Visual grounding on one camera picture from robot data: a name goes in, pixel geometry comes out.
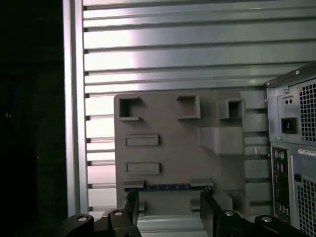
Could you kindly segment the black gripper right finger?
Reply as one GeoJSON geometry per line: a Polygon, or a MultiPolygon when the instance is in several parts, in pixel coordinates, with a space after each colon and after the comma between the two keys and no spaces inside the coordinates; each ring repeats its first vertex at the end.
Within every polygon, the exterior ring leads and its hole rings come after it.
{"type": "Polygon", "coordinates": [[[238,212],[222,209],[212,188],[200,193],[200,219],[210,237],[302,237],[303,232],[271,215],[259,215],[254,222],[238,212]]]}

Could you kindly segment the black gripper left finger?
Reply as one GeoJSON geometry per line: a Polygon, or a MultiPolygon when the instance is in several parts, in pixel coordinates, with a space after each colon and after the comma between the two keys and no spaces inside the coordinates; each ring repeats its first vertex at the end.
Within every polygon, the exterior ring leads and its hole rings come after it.
{"type": "Polygon", "coordinates": [[[121,209],[114,209],[97,221],[88,214],[75,214],[55,226],[57,237],[140,237],[138,191],[130,191],[121,209]]]}

